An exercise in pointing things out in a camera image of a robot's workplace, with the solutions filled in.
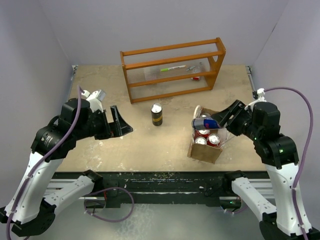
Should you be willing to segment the white can red tab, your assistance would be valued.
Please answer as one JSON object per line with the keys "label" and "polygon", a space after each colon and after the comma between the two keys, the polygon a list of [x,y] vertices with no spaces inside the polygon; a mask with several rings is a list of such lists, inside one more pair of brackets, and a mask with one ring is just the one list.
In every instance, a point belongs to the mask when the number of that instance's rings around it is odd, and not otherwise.
{"label": "white can red tab", "polygon": [[211,117],[198,117],[191,121],[191,126],[195,130],[215,130],[221,129],[219,123]]}

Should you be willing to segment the black beverage can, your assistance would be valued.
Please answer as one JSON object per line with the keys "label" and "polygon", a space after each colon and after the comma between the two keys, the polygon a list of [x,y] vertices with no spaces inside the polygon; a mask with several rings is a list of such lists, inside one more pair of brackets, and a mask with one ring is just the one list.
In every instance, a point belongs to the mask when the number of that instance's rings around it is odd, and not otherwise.
{"label": "black beverage can", "polygon": [[151,108],[151,119],[154,126],[160,126],[163,123],[163,108],[159,103],[154,103]]}

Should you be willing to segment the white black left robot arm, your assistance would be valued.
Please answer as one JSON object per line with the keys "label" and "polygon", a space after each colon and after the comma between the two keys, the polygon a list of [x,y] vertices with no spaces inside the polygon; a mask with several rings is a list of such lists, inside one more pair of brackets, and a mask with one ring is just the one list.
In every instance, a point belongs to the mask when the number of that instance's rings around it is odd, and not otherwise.
{"label": "white black left robot arm", "polygon": [[43,234],[56,216],[82,196],[98,196],[104,188],[103,177],[86,170],[72,183],[46,195],[57,168],[76,147],[79,140],[93,137],[106,140],[122,137],[133,131],[121,117],[117,106],[111,106],[113,122],[109,123],[102,107],[72,98],[62,105],[60,115],[39,129],[31,145],[29,162],[20,185],[11,201],[0,209],[0,221],[6,225],[6,237]]}

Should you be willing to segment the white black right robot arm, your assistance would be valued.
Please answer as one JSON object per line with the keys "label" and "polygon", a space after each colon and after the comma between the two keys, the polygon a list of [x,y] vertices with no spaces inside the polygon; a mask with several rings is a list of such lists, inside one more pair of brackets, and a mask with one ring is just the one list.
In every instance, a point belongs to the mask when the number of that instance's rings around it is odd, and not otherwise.
{"label": "white black right robot arm", "polygon": [[211,116],[215,126],[253,141],[270,178],[275,204],[252,187],[239,170],[225,175],[222,190],[228,196],[238,195],[246,203],[257,217],[265,240],[318,240],[320,231],[309,222],[300,186],[295,182],[302,162],[295,142],[280,133],[280,116],[273,103],[258,102],[247,109],[239,100]]}

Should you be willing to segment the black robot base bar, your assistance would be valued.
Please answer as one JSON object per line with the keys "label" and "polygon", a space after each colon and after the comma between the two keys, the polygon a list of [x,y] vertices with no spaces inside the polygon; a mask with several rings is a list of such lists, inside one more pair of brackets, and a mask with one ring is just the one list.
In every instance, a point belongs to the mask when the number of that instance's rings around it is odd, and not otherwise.
{"label": "black robot base bar", "polygon": [[205,205],[240,207],[240,197],[226,187],[224,172],[94,172],[96,203],[105,208],[122,204]]}

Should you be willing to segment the brown canvas tote bag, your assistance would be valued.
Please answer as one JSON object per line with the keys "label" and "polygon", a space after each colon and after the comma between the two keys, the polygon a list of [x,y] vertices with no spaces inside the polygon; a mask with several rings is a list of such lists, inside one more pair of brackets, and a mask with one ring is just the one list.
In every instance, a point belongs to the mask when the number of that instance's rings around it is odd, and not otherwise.
{"label": "brown canvas tote bag", "polygon": [[212,129],[210,134],[218,134],[221,139],[220,147],[212,147],[209,145],[195,144],[194,139],[199,137],[197,130],[192,128],[190,145],[187,156],[202,162],[215,164],[223,151],[223,146],[230,138],[230,133],[225,128]]}

